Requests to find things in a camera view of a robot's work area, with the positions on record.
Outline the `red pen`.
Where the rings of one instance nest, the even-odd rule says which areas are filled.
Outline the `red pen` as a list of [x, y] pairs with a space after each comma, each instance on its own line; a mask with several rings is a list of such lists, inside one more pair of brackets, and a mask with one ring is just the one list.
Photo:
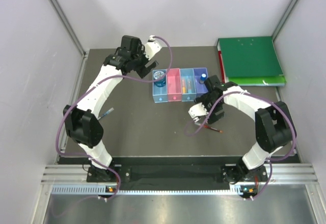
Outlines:
[[[195, 125], [197, 125], [197, 126], [201, 126], [201, 123], [199, 123], [199, 122], [195, 122]], [[203, 128], [206, 128], [206, 129], [209, 129], [209, 130], [212, 130], [212, 131], [216, 131], [216, 132], [218, 132], [218, 133], [223, 133], [223, 131], [222, 130], [219, 130], [219, 129], [216, 129], [216, 128], [213, 128], [213, 127], [211, 127], [211, 126], [209, 126], [209, 125], [203, 125]]]

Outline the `blue grey eraser stick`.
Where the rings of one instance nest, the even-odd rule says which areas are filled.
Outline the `blue grey eraser stick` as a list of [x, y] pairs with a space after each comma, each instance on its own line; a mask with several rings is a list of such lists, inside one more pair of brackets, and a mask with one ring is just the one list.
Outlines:
[[192, 81], [190, 78], [187, 79], [187, 92], [191, 94], [193, 92], [192, 90]]

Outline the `light green folder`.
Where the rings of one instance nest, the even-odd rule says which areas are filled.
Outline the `light green folder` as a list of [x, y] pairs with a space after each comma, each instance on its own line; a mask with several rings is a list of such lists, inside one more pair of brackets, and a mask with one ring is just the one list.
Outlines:
[[286, 84], [283, 75], [265, 77], [226, 77], [224, 82], [234, 82], [239, 86], [282, 87]]

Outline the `dark green binder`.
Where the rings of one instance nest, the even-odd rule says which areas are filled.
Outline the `dark green binder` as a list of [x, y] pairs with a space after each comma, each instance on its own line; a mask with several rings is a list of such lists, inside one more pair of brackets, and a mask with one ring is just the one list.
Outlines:
[[220, 38], [228, 78], [283, 75], [271, 36]]

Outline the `blue cap bottle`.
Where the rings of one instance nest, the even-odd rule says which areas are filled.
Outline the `blue cap bottle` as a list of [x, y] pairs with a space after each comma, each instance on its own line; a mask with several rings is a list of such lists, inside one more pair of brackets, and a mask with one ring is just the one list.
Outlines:
[[204, 84], [206, 79], [207, 79], [207, 75], [205, 73], [202, 73], [199, 78], [199, 84]]

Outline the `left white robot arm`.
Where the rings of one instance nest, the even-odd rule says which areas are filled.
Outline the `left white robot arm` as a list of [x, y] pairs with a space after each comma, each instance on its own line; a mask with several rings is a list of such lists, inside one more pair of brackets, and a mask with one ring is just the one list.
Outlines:
[[146, 44], [134, 36], [125, 35], [120, 46], [108, 55], [95, 80], [89, 86], [86, 95], [71, 109], [64, 108], [67, 135], [88, 155], [91, 162], [89, 174], [99, 181], [109, 182], [114, 179], [116, 170], [110, 166], [113, 158], [102, 141], [103, 127], [98, 116], [113, 89], [131, 71], [144, 78], [157, 65], [148, 62], [161, 50], [161, 45], [154, 36]]

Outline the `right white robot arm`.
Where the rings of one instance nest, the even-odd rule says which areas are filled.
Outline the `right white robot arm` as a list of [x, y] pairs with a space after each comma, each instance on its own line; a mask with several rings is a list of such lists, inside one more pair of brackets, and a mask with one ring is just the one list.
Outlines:
[[236, 163], [231, 173], [231, 183], [250, 181], [272, 155], [287, 144], [295, 148], [296, 130], [288, 106], [282, 101], [271, 102], [250, 94], [234, 82], [222, 83], [217, 76], [204, 82], [207, 93], [195, 99], [188, 113], [194, 122], [204, 118], [203, 124], [213, 124], [220, 120], [223, 105], [229, 105], [255, 123], [255, 143]]

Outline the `pink plastic tray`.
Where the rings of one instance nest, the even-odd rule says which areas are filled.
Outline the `pink plastic tray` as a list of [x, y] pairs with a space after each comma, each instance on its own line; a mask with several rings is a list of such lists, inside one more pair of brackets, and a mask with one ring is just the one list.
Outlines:
[[168, 101], [175, 102], [182, 99], [180, 69], [170, 69], [166, 76]]

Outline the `blue white tape roll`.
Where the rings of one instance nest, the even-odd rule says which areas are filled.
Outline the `blue white tape roll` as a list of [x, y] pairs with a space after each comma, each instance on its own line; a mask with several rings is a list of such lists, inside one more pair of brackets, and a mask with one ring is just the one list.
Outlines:
[[161, 88], [166, 85], [166, 73], [162, 70], [155, 71], [153, 73], [154, 84]]

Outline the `purple plastic tray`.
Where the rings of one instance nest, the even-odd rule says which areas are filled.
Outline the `purple plastic tray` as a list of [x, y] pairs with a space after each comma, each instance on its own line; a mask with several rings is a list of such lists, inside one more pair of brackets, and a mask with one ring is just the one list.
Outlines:
[[205, 84], [199, 84], [199, 78], [202, 73], [205, 73], [208, 78], [207, 68], [194, 68], [194, 79], [195, 79], [195, 88], [196, 88], [195, 98], [198, 98], [208, 92]]

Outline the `light blue tray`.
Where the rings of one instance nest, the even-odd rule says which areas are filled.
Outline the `light blue tray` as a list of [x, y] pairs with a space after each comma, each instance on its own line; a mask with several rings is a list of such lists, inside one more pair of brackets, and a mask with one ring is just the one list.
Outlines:
[[167, 94], [167, 85], [164, 87], [157, 87], [154, 83], [152, 85], [152, 96], [155, 103], [163, 103], [168, 101], [168, 94]]
[[[184, 68], [184, 69], [180, 69], [180, 76], [181, 76], [181, 80], [185, 79], [185, 83], [186, 83], [186, 93], [182, 94], [182, 102], [191, 102], [195, 99], [195, 95], [196, 95], [196, 88], [195, 88], [195, 79], [194, 79], [194, 69], [193, 68]], [[187, 79], [190, 78], [192, 81], [192, 90], [193, 92], [191, 94], [189, 94], [187, 92]]]

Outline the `blue pen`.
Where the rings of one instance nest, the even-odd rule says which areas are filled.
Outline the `blue pen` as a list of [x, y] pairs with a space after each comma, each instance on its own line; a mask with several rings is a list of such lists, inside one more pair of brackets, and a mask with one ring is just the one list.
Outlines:
[[98, 120], [101, 120], [102, 118], [104, 118], [105, 116], [107, 116], [107, 115], [109, 115], [111, 112], [113, 112], [114, 111], [114, 108], [112, 107], [112, 108], [110, 108], [109, 110], [107, 110], [105, 113], [103, 113], [102, 115], [100, 115], [99, 117], [98, 117]]

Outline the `red folder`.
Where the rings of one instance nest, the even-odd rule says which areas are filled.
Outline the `red folder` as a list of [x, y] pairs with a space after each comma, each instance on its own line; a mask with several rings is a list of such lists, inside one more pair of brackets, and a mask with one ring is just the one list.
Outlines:
[[222, 59], [222, 52], [218, 51], [218, 55], [219, 55], [219, 63], [220, 63], [220, 69], [221, 69], [222, 82], [225, 83], [225, 70], [224, 70], [224, 64], [223, 64], [223, 59]]

